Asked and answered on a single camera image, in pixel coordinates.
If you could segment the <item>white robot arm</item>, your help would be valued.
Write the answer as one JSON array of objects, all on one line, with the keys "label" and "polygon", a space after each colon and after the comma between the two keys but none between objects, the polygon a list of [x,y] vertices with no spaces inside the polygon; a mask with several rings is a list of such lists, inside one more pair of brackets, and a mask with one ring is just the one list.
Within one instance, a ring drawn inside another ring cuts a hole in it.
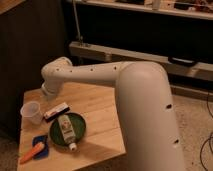
[{"label": "white robot arm", "polygon": [[129,171],[186,171],[172,93],[158,63],[122,61],[74,66],[60,57],[41,70],[42,91],[56,96],[65,82],[112,87]]}]

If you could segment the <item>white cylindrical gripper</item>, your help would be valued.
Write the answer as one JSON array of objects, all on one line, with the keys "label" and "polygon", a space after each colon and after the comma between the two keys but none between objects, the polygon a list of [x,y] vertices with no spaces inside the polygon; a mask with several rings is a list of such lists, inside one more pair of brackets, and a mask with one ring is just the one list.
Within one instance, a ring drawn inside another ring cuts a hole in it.
[{"label": "white cylindrical gripper", "polygon": [[62,84],[59,82],[44,82],[41,86],[43,95],[48,99],[54,99],[61,91]]}]

